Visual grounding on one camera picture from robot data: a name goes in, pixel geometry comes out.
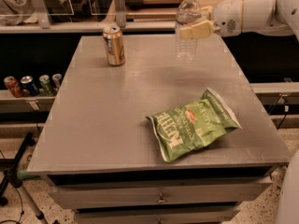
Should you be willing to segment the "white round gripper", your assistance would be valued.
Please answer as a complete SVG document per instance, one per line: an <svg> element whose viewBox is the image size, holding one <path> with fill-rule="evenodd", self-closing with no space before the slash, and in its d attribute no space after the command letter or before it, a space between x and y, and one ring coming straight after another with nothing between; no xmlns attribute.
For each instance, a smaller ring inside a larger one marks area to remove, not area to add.
<svg viewBox="0 0 299 224"><path fill-rule="evenodd" d="M179 36L183 39L208 38L214 33L213 21L217 27L216 33L222 37L241 34L243 0L225 0L215 7L201 8L201 19L204 21L185 25L179 28Z"/></svg>

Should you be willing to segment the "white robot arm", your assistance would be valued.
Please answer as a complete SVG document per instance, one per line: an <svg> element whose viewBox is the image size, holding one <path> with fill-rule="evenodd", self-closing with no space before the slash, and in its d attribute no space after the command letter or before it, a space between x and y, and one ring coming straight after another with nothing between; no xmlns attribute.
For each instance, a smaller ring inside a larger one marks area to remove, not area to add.
<svg viewBox="0 0 299 224"><path fill-rule="evenodd" d="M299 39L299 0L226 0L206 10L210 18L178 29L181 38L257 33L295 35Z"/></svg>

